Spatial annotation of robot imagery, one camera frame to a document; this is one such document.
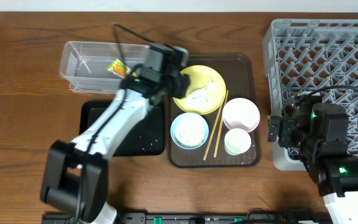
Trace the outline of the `light blue bowl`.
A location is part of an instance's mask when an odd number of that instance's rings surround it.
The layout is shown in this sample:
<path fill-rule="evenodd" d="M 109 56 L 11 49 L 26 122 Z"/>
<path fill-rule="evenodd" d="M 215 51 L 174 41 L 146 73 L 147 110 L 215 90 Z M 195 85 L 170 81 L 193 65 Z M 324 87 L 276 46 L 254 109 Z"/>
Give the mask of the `light blue bowl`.
<path fill-rule="evenodd" d="M 179 123 L 182 119 L 187 118 L 187 117 L 199 119 L 199 120 L 201 120 L 201 121 L 203 122 L 203 124 L 204 124 L 204 139 L 203 139 L 203 142 L 202 142 L 199 146 L 197 146 L 197 147 L 185 147 L 185 146 L 181 145 L 181 144 L 177 141 L 177 139 L 176 139 L 176 137 L 175 137 L 176 128 L 177 128 L 177 126 L 178 126 L 178 123 Z M 177 116 L 177 117 L 173 120 L 173 122 L 172 122 L 172 124 L 171 124 L 171 127 L 170 127 L 170 135 L 171 135 L 171 138 L 172 138 L 173 142 L 174 142 L 177 146 L 179 146 L 180 148 L 186 149 L 186 150 L 193 150 L 193 149 L 197 149 L 197 148 L 201 147 L 201 146 L 206 142 L 206 140 L 207 140 L 207 138 L 208 138 L 208 136 L 209 136 L 209 126 L 208 126 L 206 120 L 205 120 L 201 115 L 198 115 L 198 114 L 196 114 L 196 113 L 183 113 L 183 114 Z"/>

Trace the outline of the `yellow plate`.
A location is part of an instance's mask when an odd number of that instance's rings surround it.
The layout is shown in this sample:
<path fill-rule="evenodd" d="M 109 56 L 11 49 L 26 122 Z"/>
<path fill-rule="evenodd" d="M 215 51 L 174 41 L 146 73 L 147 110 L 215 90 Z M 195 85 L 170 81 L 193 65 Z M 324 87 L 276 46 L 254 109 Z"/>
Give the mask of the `yellow plate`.
<path fill-rule="evenodd" d="M 218 109 L 224 101 L 226 84 L 223 77 L 213 68 L 205 65 L 192 65 L 181 71 L 182 75 L 189 75 L 190 85 L 184 98 L 173 98 L 175 104 L 183 111 L 197 114 L 209 114 Z M 190 107 L 186 104 L 186 97 L 193 91 L 202 88 L 209 82 L 215 82 L 213 90 L 208 95 L 208 104 Z"/>

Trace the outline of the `white napkin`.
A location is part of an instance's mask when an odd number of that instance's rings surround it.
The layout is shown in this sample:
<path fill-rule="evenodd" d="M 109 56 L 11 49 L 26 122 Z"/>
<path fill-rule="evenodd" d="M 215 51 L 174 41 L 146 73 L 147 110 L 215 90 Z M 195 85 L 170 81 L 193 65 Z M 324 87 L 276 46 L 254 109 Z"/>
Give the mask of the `white napkin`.
<path fill-rule="evenodd" d="M 208 104 L 208 95 L 213 90 L 215 82 L 212 79 L 209 80 L 204 87 L 199 88 L 191 92 L 186 97 L 186 104 L 190 107 L 207 105 Z"/>

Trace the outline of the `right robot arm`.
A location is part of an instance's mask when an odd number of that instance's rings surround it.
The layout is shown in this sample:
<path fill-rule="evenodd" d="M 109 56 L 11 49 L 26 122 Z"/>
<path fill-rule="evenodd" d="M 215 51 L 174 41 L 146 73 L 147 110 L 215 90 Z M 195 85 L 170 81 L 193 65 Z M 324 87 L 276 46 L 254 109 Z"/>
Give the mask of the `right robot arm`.
<path fill-rule="evenodd" d="M 293 117 L 270 116 L 268 141 L 295 147 L 333 223 L 358 223 L 358 158 L 348 153 L 349 116 L 318 96 L 299 100 Z"/>

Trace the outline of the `rice food scraps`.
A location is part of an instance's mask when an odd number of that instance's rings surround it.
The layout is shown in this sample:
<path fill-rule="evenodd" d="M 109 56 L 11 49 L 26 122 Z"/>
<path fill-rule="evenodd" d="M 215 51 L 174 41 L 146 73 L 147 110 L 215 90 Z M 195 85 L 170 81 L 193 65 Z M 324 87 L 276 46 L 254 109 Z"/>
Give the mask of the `rice food scraps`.
<path fill-rule="evenodd" d="M 197 147 L 204 139 L 204 124 L 199 119 L 184 118 L 178 123 L 175 137 L 185 147 Z"/>

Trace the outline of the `pink bowl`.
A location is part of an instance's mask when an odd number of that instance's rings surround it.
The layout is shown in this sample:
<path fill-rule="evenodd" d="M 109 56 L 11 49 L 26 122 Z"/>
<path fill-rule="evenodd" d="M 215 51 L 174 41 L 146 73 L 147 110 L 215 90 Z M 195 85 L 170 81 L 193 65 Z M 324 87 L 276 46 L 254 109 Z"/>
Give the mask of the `pink bowl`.
<path fill-rule="evenodd" d="M 260 111 L 252 101 L 246 98 L 234 98 L 223 108 L 223 123 L 228 129 L 239 128 L 250 133 L 260 123 Z"/>

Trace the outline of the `green snack wrapper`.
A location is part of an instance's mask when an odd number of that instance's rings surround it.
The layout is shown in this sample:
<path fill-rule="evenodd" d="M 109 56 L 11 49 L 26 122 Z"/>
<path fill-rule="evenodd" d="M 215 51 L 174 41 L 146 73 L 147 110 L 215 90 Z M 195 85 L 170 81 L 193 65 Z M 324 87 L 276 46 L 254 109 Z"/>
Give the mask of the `green snack wrapper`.
<path fill-rule="evenodd" d="M 132 72 L 132 70 L 128 66 L 124 65 L 119 59 L 115 59 L 113 62 L 111 62 L 106 67 L 106 70 L 121 78 L 125 78 L 128 75 L 137 77 L 136 72 Z"/>

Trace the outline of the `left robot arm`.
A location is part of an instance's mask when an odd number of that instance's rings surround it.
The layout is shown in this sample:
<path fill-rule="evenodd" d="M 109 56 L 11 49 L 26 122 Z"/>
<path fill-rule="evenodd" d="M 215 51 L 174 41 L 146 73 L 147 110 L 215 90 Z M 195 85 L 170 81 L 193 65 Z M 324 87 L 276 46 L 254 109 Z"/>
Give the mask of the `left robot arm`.
<path fill-rule="evenodd" d="M 71 142 L 55 141 L 48 152 L 40 199 L 66 213 L 68 223 L 114 223 L 107 202 L 109 161 L 132 128 L 166 96 L 183 98 L 190 84 L 180 72 L 187 49 L 152 43 L 144 63 L 131 68 L 102 115 Z"/>

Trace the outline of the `pale green cup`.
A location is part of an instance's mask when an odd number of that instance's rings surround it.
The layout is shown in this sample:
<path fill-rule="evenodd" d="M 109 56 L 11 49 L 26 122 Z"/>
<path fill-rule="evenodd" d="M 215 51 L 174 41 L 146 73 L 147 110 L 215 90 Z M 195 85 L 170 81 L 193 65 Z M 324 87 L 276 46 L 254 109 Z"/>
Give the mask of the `pale green cup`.
<path fill-rule="evenodd" d="M 239 128 L 229 130 L 224 137 L 224 148 L 231 156 L 247 152 L 252 145 L 250 134 Z"/>

